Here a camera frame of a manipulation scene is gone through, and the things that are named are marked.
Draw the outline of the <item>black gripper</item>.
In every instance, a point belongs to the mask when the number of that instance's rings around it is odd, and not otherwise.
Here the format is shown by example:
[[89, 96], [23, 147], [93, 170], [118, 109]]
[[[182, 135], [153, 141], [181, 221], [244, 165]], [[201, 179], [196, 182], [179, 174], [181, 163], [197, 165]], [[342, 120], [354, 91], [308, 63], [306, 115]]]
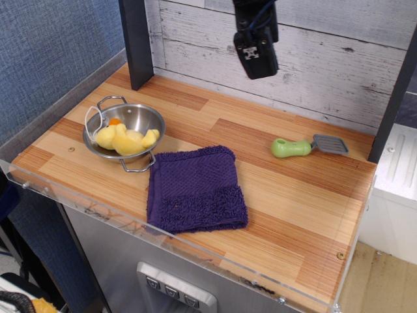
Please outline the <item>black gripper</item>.
[[279, 40], [275, 0], [233, 1], [237, 33], [233, 42], [251, 80], [278, 73], [274, 43]]

